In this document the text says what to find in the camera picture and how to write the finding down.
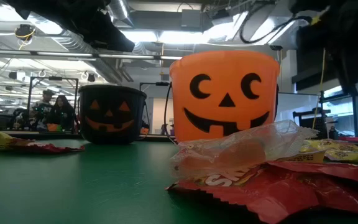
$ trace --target black eye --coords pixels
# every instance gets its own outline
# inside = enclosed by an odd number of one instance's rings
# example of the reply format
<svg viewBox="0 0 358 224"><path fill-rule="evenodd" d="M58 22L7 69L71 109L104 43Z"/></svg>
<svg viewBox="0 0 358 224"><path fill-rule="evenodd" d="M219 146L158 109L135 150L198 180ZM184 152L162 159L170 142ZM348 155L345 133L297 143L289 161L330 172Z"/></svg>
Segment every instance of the black eye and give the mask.
<svg viewBox="0 0 358 224"><path fill-rule="evenodd" d="M202 91L200 91L200 83L203 80L211 80L211 78L205 74L199 74L196 75L190 82L190 92L195 98L205 99L211 95L209 93L203 93Z"/></svg>
<svg viewBox="0 0 358 224"><path fill-rule="evenodd" d="M258 81L258 82L262 82L260 77L255 73L249 73L249 74L245 75L241 80L241 90L242 90L243 94L248 99L251 99L251 100L259 98L259 96L255 95L251 90L251 83L254 80Z"/></svg>

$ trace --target green table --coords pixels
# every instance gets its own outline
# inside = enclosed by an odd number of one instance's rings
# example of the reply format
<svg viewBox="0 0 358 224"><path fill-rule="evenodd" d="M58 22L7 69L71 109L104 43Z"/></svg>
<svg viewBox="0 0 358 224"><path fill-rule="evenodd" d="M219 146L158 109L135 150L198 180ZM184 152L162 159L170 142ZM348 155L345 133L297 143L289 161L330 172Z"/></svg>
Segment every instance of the green table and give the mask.
<svg viewBox="0 0 358 224"><path fill-rule="evenodd" d="M0 223L255 223L254 213L210 195L167 192L172 143L96 146L59 156L0 153ZM304 214L310 222L358 223L358 215Z"/></svg>

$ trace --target black mouth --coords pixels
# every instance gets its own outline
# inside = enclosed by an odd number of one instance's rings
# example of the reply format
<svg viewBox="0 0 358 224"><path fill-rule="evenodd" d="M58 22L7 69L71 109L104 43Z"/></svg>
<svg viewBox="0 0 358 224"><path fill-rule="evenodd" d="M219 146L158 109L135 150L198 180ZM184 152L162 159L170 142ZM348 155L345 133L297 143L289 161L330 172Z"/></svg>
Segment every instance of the black mouth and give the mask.
<svg viewBox="0 0 358 224"><path fill-rule="evenodd" d="M200 129L206 133L209 133L209 129L210 129L211 125L222 126L224 136L228 136L232 133L241 131L237 128L236 122L214 121L211 119L200 118L199 116L194 115L193 113L188 111L188 109L184 108L184 110L185 110L185 114L186 114L187 118L189 119L189 121L194 126L196 126L198 129ZM261 126L262 124L265 123L265 121L267 120L268 117L269 117L269 111L256 119L252 119L250 128Z"/></svg>

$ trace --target black nose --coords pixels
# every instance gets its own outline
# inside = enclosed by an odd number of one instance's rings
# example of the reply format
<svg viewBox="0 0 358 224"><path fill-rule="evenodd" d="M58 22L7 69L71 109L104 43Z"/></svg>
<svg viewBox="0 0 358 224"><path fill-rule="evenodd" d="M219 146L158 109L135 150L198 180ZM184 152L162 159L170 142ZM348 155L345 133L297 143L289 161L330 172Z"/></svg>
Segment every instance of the black nose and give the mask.
<svg viewBox="0 0 358 224"><path fill-rule="evenodd" d="M231 100L228 93L226 93L226 96L224 96L222 102L219 104L219 106L223 107L235 107L234 102Z"/></svg>

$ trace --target black object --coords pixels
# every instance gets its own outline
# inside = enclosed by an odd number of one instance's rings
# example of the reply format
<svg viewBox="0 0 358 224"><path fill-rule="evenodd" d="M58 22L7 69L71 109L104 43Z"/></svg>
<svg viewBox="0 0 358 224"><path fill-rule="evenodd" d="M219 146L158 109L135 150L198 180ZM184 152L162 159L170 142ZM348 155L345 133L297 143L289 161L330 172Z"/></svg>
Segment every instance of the black object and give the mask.
<svg viewBox="0 0 358 224"><path fill-rule="evenodd" d="M17 79L17 72L9 72L8 77L11 79Z"/></svg>
<svg viewBox="0 0 358 224"><path fill-rule="evenodd" d="M16 37L23 41L31 40L33 33L34 28L27 24L20 24L19 28L15 30Z"/></svg>
<svg viewBox="0 0 358 224"><path fill-rule="evenodd" d="M328 132L328 138L333 140L338 140L338 132L336 131L334 126L331 126L331 129Z"/></svg>
<svg viewBox="0 0 358 224"><path fill-rule="evenodd" d="M139 138L147 95L113 85L87 85L80 92L82 136L95 144L127 144Z"/></svg>
<svg viewBox="0 0 358 224"><path fill-rule="evenodd" d="M328 10L320 21L299 28L296 44L300 54L325 48L344 93L357 94L358 83L358 1L291 1L290 10L296 14L305 10Z"/></svg>
<svg viewBox="0 0 358 224"><path fill-rule="evenodd" d="M81 34L93 48L131 52L135 44L113 26L106 10L108 0L5 0L27 19L31 12Z"/></svg>
<svg viewBox="0 0 358 224"><path fill-rule="evenodd" d="M89 82L94 82L95 81L94 74L89 74L88 75L88 81Z"/></svg>

